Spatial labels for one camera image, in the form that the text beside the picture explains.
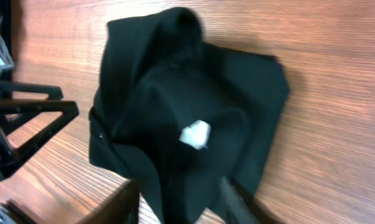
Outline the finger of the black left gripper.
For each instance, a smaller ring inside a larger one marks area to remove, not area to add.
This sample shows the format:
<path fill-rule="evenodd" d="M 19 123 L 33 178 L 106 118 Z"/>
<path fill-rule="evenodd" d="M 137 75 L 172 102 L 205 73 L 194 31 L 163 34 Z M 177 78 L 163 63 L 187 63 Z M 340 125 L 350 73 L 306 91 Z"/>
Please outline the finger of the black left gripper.
<path fill-rule="evenodd" d="M 0 182 L 79 115 L 59 86 L 0 80 Z"/>

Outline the black t-shirt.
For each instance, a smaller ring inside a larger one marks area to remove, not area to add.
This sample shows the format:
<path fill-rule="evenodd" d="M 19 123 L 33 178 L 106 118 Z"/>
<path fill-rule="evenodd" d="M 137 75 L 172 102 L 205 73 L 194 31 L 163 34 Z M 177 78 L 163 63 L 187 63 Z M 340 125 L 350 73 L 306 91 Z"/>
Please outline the black t-shirt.
<path fill-rule="evenodd" d="M 110 21 L 89 160 L 138 180 L 162 223 L 221 215 L 222 177 L 257 190 L 288 93 L 275 57 L 206 43 L 187 8 Z"/>

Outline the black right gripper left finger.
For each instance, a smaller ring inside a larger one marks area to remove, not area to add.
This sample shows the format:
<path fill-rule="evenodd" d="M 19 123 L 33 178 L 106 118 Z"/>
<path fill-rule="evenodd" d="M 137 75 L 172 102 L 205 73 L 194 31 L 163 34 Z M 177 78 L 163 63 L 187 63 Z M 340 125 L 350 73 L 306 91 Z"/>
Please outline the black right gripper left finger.
<path fill-rule="evenodd" d="M 78 224 L 138 224 L 140 185 L 129 180 Z"/>

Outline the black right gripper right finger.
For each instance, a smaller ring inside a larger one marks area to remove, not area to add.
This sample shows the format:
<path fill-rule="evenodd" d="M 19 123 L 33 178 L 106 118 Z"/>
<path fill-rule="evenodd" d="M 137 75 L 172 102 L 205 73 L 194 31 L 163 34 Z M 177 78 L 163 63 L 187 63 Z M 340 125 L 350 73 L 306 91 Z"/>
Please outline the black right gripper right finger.
<path fill-rule="evenodd" d="M 237 180 L 223 177 L 220 192 L 227 224 L 283 224 Z"/>

